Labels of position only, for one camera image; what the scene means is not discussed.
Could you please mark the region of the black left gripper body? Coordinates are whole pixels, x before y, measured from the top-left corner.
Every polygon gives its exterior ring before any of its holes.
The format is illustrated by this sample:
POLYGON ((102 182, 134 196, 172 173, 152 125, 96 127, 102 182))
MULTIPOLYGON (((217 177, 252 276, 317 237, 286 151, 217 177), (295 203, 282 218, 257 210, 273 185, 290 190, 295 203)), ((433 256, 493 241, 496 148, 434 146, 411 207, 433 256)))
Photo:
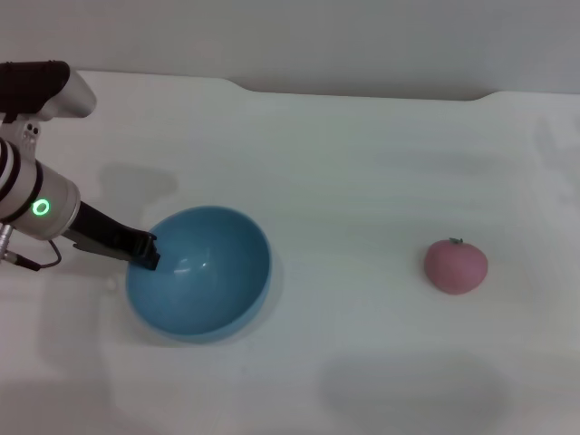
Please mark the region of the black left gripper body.
POLYGON ((139 232, 146 231, 127 227, 82 201, 63 236, 81 251, 130 262, 133 238, 139 232))

